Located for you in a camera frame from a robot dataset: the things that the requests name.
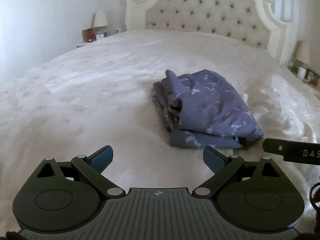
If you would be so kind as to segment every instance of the ribbed gray plate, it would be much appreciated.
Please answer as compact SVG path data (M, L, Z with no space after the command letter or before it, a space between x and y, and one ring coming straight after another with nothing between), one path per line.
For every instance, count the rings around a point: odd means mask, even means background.
M210 200L196 199L187 189L139 189L108 200L87 225L62 234L39 234L24 229L29 240L292 240L294 229L260 235L225 221Z

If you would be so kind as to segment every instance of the headboard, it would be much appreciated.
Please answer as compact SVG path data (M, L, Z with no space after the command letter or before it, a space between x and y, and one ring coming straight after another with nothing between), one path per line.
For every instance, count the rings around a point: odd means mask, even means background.
M275 19L268 0L127 0L127 30L215 33L267 49L285 63L292 24Z

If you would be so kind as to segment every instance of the lampshade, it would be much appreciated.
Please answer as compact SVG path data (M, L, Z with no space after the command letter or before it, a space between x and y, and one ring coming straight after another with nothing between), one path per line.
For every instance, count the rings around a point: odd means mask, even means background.
M307 42L300 42L296 59L304 64L310 65L310 45Z
M99 27L105 27L108 26L108 19L106 16L106 13L104 10L97 10L95 16L94 16L94 22L93 22L93 27L94 28L99 28Z

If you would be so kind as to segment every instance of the triangular cutout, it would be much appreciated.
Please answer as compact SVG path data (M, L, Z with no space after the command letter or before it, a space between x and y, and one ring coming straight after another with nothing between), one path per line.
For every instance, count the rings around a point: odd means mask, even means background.
M270 163L266 163L262 170L262 176L279 178L279 174Z
M54 173L54 170L53 170L51 164L50 163L46 163L43 166L42 170L39 172L37 178L52 177L54 175L55 175L55 173Z

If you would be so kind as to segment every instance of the folded garment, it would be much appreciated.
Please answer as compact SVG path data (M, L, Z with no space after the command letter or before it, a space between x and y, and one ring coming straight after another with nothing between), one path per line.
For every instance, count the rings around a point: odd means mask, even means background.
M263 137L245 102L222 76L202 70L153 84L153 103L175 147L243 148Z

